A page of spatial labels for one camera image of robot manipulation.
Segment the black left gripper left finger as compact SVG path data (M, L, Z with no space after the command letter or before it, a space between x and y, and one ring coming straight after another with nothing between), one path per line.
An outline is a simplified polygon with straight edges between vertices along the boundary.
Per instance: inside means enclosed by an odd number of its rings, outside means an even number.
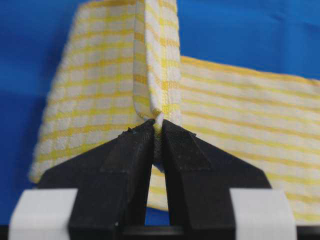
M67 225L72 240L119 240L145 223L154 158L154 121L44 172L39 189L77 189Z

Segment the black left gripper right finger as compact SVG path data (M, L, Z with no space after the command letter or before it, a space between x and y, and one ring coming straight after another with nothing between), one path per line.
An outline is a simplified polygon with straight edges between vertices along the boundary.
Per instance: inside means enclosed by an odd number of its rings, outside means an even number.
M168 120L162 146L170 224L186 240L234 240L230 189L269 189L265 173Z

